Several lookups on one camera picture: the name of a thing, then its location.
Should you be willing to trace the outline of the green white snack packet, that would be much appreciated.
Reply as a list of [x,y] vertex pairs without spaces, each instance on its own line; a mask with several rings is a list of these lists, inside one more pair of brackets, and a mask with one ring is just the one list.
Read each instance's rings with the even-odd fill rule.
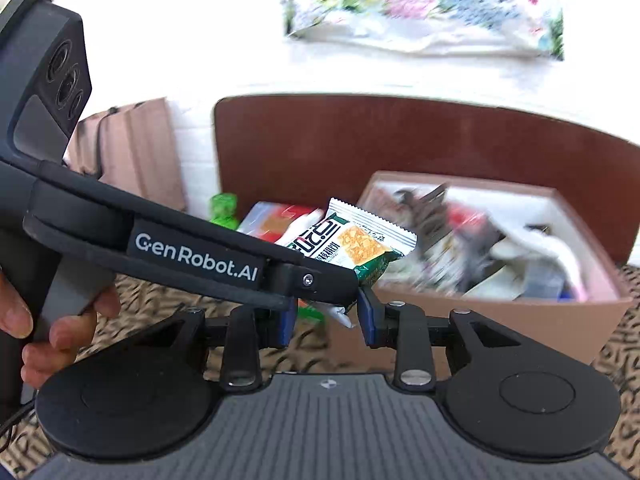
[[361,286],[371,287],[390,263],[416,249],[418,239],[397,224],[333,197],[323,214],[315,210],[294,220],[277,244],[352,270]]

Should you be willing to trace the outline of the letter patterned tan cloth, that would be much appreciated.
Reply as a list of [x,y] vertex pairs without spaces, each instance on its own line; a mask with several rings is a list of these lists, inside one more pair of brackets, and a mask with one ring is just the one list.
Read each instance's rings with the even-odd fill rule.
[[[606,456],[639,477],[639,270],[622,266],[618,275],[631,287],[632,306],[620,319],[620,324],[592,362],[600,373],[608,376],[622,401],[622,414],[608,441]],[[179,292],[162,285],[135,278],[119,278],[116,289],[122,303],[118,318],[100,318],[92,345],[82,349],[84,358],[113,342],[167,318],[184,306],[206,309],[209,315],[225,315],[231,306],[198,295]],[[262,350],[260,360],[265,376],[274,372],[366,372],[391,370],[393,353],[363,348],[341,350],[341,342],[361,339],[356,330],[348,330],[344,337],[340,324],[324,324],[299,318],[294,339],[286,350]],[[36,422],[34,415],[22,419],[14,428],[8,448],[1,453],[1,471],[11,479],[21,479],[42,465],[52,455],[52,448]]]

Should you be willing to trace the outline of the red blue flat box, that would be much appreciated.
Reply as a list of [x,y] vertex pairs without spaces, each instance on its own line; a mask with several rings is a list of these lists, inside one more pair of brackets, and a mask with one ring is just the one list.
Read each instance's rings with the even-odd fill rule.
[[241,221],[240,233],[281,246],[291,243],[324,217],[320,208],[258,202]]

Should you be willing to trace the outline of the green plastic item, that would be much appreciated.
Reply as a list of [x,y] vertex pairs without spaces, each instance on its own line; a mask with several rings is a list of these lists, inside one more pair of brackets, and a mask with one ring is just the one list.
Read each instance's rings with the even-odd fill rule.
[[240,222],[236,218],[238,199],[232,193],[219,193],[209,201],[209,221],[235,231]]

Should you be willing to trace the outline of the brown cardboard storage box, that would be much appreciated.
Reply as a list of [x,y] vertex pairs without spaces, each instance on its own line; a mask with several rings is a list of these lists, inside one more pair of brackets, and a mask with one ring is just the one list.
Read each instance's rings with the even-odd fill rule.
[[591,230],[553,188],[378,171],[360,208],[416,233],[374,291],[428,315],[474,310],[590,363],[631,305]]

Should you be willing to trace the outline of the dark brown wooden board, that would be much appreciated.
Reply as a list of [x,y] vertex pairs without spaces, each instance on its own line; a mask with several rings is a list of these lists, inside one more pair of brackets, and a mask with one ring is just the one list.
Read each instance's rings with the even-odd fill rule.
[[232,96],[214,107],[222,188],[247,212],[261,200],[356,202],[378,170],[555,188],[608,255],[628,260],[639,231],[639,150],[562,120],[394,96]]

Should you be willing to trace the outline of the floral plastic bag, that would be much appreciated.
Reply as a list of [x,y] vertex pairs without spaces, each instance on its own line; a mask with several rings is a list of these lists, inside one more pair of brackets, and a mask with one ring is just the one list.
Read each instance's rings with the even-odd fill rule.
[[284,32],[417,55],[562,60],[562,0],[282,0]]

